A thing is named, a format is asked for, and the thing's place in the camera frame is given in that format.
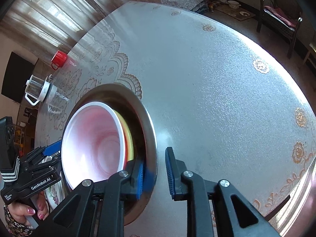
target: wooden board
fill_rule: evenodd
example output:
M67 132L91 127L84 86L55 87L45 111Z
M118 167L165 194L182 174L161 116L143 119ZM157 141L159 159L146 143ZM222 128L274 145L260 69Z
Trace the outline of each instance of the wooden board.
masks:
M243 9L243 8L239 7L239 9L234 10L234 9L230 8L227 4L223 4L223 5L217 6L215 9L218 10L218 11L224 12L225 14L228 14L228 15L232 16L233 18L235 18L237 20L240 20L240 21L247 20L247 19L250 19L253 16L255 16L255 14L251 13L250 11L247 11L246 9ZM249 13L250 16L249 17L242 16L239 13L241 11L245 11L245 12Z

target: yellow bowl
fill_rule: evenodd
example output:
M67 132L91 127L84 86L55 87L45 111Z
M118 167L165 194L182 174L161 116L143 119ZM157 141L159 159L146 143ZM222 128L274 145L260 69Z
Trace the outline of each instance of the yellow bowl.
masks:
M131 161L134 159L134 146L133 146L133 139L130 132L130 129L125 121L125 119L119 114L117 111L114 111L122 125L123 133L126 141L126 148L127 148L127 160Z

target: human hand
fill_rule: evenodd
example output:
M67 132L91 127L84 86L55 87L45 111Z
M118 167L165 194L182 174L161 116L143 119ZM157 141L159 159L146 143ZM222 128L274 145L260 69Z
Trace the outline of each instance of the human hand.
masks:
M46 199L45 199L45 195L43 191L38 194L37 207L39 208L39 210L37 211L38 218L41 220L46 219L49 215L49 212L48 212ZM26 220L25 216L34 215L35 210L29 207L28 205L21 204L18 202L12 202L10 205L8 205L8 210L11 216L13 217L13 219L17 221L18 223L25 226L31 225L29 221Z

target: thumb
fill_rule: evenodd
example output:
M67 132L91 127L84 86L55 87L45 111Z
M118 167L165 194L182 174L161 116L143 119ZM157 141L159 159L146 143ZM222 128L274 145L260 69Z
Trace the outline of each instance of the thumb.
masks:
M26 223L26 215L34 215L35 210L28 205L14 202L8 206L9 212L13 219L20 224Z

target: metal bowl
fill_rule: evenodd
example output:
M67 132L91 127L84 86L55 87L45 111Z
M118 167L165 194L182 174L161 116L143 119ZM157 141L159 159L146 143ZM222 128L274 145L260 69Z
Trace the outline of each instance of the metal bowl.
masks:
M83 105L99 101L116 110L126 120L133 138L134 157L144 156L146 161L143 193L137 202L126 202L124 225L133 222L143 212L151 197L157 179L158 159L156 135L151 118L140 101L130 89L121 84L104 84L87 92L72 109L64 129L75 112ZM71 192L62 172L66 193Z

